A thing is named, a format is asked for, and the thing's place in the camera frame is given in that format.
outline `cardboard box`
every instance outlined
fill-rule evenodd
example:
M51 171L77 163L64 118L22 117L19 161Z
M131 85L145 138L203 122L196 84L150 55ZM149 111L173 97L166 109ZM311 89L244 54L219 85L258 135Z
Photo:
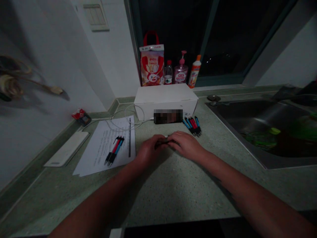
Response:
M198 97L187 84L172 84L139 87L134 106L139 120L143 121L153 118L155 109L182 109L183 117L190 117L197 102Z

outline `window frame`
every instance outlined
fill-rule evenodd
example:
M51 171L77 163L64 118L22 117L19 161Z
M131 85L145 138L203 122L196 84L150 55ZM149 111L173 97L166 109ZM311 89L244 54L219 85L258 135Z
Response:
M242 73L239 74L225 74L225 75L216 75L216 76L201 76L197 78L197 82L195 87L205 87L205 86L217 86L217 85L231 85L231 84L242 84L244 81L246 75L249 73L250 69L252 68L253 64L256 62L256 60L261 55L262 51L265 49L266 45L270 42L273 35L276 33L276 31L281 26L284 19L287 17L287 15L290 13L292 8L295 6L298 0L289 0L289 2L286 4L284 9L282 10L281 14L276 19L275 23L271 27L270 31L264 38L263 42L257 49L257 51L254 53L253 57L251 58L250 62L248 63L247 67ZM141 26L141 17L140 17L140 8L139 8L139 2L138 0L125 0L125 2L128 2L129 10L131 12L131 20L132 20L132 28L134 32L135 37L135 43L137 49L139 47L143 46L143 35L142 35L142 26ZM208 21L205 28L205 33L203 37L203 41L200 48L200 55L204 55L205 49L208 43L208 38L214 23L214 19L217 13L218 5L220 0L213 0L210 13L208 16ZM140 52L137 50L137 56L138 56L138 62L137 65L140 67Z

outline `stainless steel sink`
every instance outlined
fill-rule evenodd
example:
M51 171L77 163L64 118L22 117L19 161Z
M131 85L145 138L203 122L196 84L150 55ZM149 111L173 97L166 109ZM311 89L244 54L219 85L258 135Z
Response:
M299 117L309 115L285 102L270 100L227 101L217 106L206 105L237 137L265 169L280 169L317 164L317 144L296 140L286 130ZM282 132L277 136L277 146L264 151L244 139L243 133L267 131L276 127Z

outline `ballpoint pen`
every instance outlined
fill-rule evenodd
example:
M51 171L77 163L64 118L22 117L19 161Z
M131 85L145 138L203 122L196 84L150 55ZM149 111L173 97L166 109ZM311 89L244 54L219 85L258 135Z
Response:
M108 167L110 167L112 165L112 163L114 162L114 160L115 160L115 158L116 158L116 156L121 148L123 141L124 141L124 137L120 138L120 143L119 143L115 153L113 153L109 158Z
M114 144L115 146L113 147L112 150L110 150L110 152L109 152L109 154L108 154L108 156L107 156L107 158L106 158L106 161L105 161L104 165L106 165L106 163L109 161L111 155L112 155L113 153L115 153L115 151L116 151L116 149L117 149L117 147L118 147L118 145L119 145L119 143L120 143L120 138L121 138L121 136L120 136L120 137L117 137L117 138L115 139L115 141L113 142L113 144Z
M190 126L189 125L187 125L187 123L185 122L185 120L183 119L183 123L184 123L184 125L187 127L187 129L189 129L189 131L191 132L191 134L192 135L194 135L194 131L193 131L193 129L192 128L190 128Z
M199 129L199 132L201 134L201 128L200 128L200 125L199 125L198 117L195 116L195 120L196 120L196 124L198 126L198 129Z
M193 126L193 128L194 128L194 131L196 132L197 137L199 137L198 127L197 127L197 125L196 125L194 119L191 117L191 118L189 118L189 121L191 122L191 124L192 124L192 126Z
M193 135L196 136L196 133L195 133L195 131L194 131L194 128L193 128L193 126L191 125L191 123L189 122L189 120L188 120L187 117L185 117L185 120L187 121L189 127L192 128L192 130L193 130Z

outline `phone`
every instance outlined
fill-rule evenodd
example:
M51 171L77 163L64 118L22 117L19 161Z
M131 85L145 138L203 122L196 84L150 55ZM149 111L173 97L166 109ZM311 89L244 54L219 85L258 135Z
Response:
M181 123L182 121L182 109L154 109L155 124Z

